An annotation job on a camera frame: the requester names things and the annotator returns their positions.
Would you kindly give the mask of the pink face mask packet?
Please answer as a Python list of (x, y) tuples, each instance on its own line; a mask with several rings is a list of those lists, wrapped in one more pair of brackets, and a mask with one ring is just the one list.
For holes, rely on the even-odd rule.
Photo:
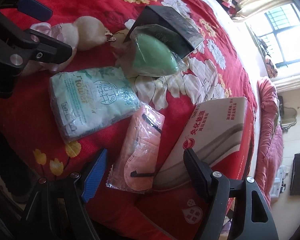
[(145, 193), (152, 188), (164, 121), (164, 115), (141, 103), (132, 115), (106, 187), (134, 193)]

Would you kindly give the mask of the large green tissue pack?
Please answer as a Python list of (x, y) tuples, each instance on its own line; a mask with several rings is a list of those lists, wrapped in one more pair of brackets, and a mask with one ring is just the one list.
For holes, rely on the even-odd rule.
[(66, 144), (109, 127), (140, 108), (120, 67), (60, 72), (50, 78), (50, 99)]

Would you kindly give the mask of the green sponge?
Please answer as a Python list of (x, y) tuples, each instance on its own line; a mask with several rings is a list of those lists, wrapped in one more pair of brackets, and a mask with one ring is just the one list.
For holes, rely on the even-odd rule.
[(158, 24), (138, 26), (117, 59), (127, 77), (162, 77), (184, 72), (187, 46), (182, 37)]

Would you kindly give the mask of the red tissue box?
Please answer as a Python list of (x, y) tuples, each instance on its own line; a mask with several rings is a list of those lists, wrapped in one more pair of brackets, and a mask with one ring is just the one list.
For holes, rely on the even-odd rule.
[(157, 236), (144, 239), (193, 239), (207, 204), (192, 186), (183, 162), (186, 149), (231, 179), (242, 178), (253, 142), (253, 114), (245, 97), (198, 104), (170, 155), (156, 174), (153, 190), (136, 207), (154, 226)]

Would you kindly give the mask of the pink quilted duvet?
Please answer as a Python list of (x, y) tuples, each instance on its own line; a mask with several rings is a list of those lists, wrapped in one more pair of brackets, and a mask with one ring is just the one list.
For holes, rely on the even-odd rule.
[(255, 180), (268, 205), (275, 175), (283, 159), (283, 135), (279, 119), (279, 100), (275, 85), (268, 77), (258, 80), (261, 128)]

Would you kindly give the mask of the white drawer cabinet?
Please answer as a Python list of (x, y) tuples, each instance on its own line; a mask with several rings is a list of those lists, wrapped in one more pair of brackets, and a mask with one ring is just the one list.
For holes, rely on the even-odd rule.
[(289, 175), (290, 168), (286, 165), (281, 165), (275, 175), (275, 179), (270, 191), (270, 198), (275, 201), (279, 198), (280, 194), (286, 189), (285, 179)]

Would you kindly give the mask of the vanity mirror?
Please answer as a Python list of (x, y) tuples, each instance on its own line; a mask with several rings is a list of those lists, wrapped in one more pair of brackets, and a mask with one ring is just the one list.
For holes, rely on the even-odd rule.
[(292, 107), (283, 107), (283, 114), (281, 115), (281, 129), (283, 132), (288, 132), (291, 127), (296, 125), (297, 115), (296, 109)]

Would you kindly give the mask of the red floral bedspread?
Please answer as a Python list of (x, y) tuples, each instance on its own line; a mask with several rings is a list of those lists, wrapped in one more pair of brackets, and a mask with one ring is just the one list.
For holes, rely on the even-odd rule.
[[(184, 72), (166, 77), (128, 78), (115, 66), (114, 47), (102, 45), (80, 52), (68, 67), (63, 84), (78, 92), (78, 102), (88, 104), (90, 95), (111, 109), (110, 98), (121, 91), (125, 98), (134, 94), (146, 100), (165, 116), (157, 167), (161, 167), (181, 131), (202, 100), (230, 96), (247, 98), (249, 111), (256, 100), (239, 57), (225, 29), (211, 6), (201, 0), (45, 0), (59, 2), (55, 20), (72, 19), (83, 13), (95, 16), (112, 32), (123, 36), (124, 23), (136, 19), (146, 5), (171, 5), (198, 25), (208, 43), (220, 50), (225, 61), (219, 62), (206, 46), (191, 53)], [(46, 189), (54, 182), (81, 168), (101, 148), (106, 148), (110, 162), (119, 156), (130, 122), (125, 118), (107, 128), (65, 143), (50, 106), (50, 82), (54, 75), (41, 71), (23, 77), (10, 99), (0, 99), (0, 129), (8, 142), (39, 174), (47, 176)], [(118, 233), (133, 239), (192, 239), (199, 227), (199, 217), (186, 218), (183, 209), (189, 199), (197, 199), (191, 185), (180, 190), (149, 195), (128, 193), (106, 187), (102, 182), (89, 200), (90, 217)]]

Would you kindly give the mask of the right cream curtain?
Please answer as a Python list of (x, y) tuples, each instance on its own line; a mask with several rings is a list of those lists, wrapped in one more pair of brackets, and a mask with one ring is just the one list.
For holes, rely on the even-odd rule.
[(280, 79), (273, 83), (278, 93), (300, 89), (300, 75)]

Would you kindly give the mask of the cream curtain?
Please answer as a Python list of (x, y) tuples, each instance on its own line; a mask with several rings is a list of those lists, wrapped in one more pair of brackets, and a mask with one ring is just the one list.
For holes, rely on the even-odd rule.
[(244, 22), (257, 14), (292, 3), (292, 0), (240, 0), (239, 11), (234, 14), (234, 22)]
[(280, 79), (273, 83), (278, 93), (300, 89), (300, 75)]

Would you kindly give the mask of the clothes on window sill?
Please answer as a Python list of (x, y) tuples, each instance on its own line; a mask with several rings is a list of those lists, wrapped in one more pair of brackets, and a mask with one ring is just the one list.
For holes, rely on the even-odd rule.
[(260, 52), (260, 54), (262, 56), (268, 77), (270, 79), (276, 78), (278, 72), (277, 72), (277, 68), (275, 67), (275, 65), (272, 62), (271, 55), (268, 51), (268, 46), (266, 45), (264, 40), (262, 38), (260, 38), (259, 36), (257, 36), (250, 27), (248, 29), (250, 31), (251, 36), (254, 39), (254, 43), (256, 44), (258, 51)]

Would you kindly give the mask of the black square box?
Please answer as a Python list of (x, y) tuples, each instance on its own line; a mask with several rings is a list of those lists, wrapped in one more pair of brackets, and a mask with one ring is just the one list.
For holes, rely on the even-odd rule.
[(172, 7), (163, 5), (147, 5), (130, 28), (125, 42), (130, 41), (133, 34), (144, 33), (160, 40), (180, 58), (184, 58), (199, 45), (204, 38)]

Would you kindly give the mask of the beige bed sheet mattress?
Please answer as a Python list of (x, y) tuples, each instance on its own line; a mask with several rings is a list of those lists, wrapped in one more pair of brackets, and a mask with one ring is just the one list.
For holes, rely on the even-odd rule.
[(207, 3), (213, 10), (215, 17), (223, 29), (227, 32), (238, 58), (248, 74), (250, 87), (256, 100), (256, 110), (254, 110), (254, 149), (250, 162), (249, 176), (254, 177), (256, 172), (258, 142), (261, 129), (261, 106), (257, 81), (260, 78), (262, 59), (258, 54), (253, 39), (244, 23), (232, 21), (230, 16), (224, 11), (216, 0), (201, 0)]

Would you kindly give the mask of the left cream curtain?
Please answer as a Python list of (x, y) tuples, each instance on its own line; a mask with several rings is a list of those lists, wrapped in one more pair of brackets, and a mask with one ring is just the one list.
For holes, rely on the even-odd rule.
[(234, 22), (244, 22), (257, 14), (292, 3), (292, 0), (240, 0), (239, 11), (234, 14)]

